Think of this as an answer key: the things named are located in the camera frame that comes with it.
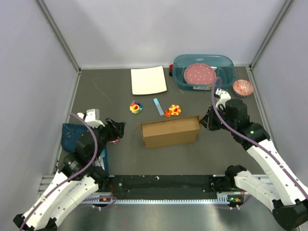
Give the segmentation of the brown cardboard box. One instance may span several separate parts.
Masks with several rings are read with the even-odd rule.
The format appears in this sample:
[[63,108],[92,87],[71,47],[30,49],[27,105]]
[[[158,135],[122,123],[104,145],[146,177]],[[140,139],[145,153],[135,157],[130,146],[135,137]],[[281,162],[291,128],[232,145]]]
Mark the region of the brown cardboard box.
[[145,148],[158,148],[196,142],[200,133],[201,117],[178,117],[139,124]]

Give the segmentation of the blue packet under arm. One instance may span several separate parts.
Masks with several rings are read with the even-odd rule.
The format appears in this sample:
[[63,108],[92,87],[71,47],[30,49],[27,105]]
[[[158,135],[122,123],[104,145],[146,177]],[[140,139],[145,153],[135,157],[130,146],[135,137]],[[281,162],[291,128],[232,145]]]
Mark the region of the blue packet under arm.
[[96,158],[94,163],[95,163],[95,166],[101,167],[107,173],[109,172],[109,170],[108,170],[108,155],[107,155],[106,147],[102,150],[100,156],[98,158]]

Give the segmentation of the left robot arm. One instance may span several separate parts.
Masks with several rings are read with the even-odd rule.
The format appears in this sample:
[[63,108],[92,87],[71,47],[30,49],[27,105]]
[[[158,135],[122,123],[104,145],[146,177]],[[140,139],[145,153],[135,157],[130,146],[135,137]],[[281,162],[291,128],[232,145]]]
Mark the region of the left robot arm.
[[108,118],[82,125],[63,124],[62,148],[68,152],[51,183],[25,213],[14,217],[22,231],[55,231],[89,195],[109,186],[109,174],[95,162],[106,144],[123,138],[124,122]]

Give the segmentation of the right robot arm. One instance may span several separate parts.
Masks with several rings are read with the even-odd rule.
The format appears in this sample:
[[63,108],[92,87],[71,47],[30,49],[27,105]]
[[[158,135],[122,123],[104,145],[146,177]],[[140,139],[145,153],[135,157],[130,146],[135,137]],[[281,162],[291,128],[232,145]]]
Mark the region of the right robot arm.
[[267,185],[241,165],[229,166],[224,179],[229,190],[239,188],[251,194],[271,211],[286,231],[307,222],[307,186],[283,161],[263,126],[250,120],[247,105],[242,100],[231,99],[218,106],[209,106],[199,123],[210,131],[228,130],[272,183],[272,186]]

